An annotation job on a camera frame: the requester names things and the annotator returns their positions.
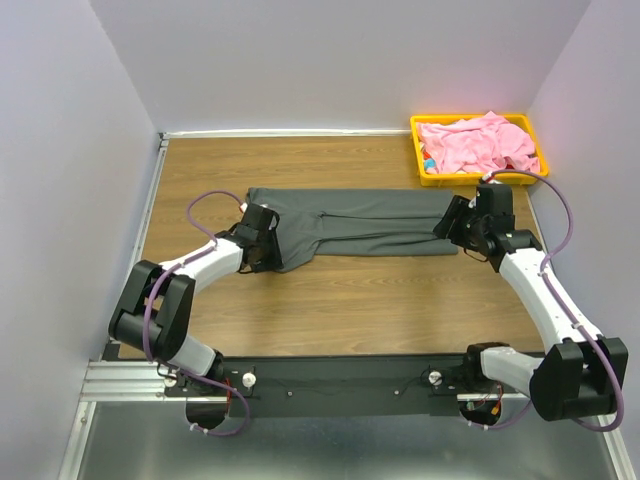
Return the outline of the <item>grey t shirt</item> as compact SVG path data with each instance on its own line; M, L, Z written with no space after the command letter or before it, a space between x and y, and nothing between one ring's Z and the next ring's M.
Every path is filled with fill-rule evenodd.
M434 227L453 195L429 189L275 189L252 187L246 200L280 216L282 273L316 256L444 256L458 248Z

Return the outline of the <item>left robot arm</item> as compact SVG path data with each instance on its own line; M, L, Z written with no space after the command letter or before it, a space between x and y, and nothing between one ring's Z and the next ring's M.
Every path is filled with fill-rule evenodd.
M194 297L227 275L280 269L279 221L275 211L248 204L240 222L204 246L160 264L137 262L111 317L110 337L188 372L197 393L214 393L224 381L223 355L188 333Z

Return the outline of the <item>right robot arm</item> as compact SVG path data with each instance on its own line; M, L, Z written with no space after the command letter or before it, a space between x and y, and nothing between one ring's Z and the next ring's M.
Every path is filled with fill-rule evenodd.
M501 342L467 348L460 379L480 392L494 381L525 395L546 421L624 416L622 386L628 349L608 338L579 310L550 267L536 236L515 226L509 186L482 183L473 198L456 195L434 232L465 251L480 254L514 290L542 339L544 355L533 357Z

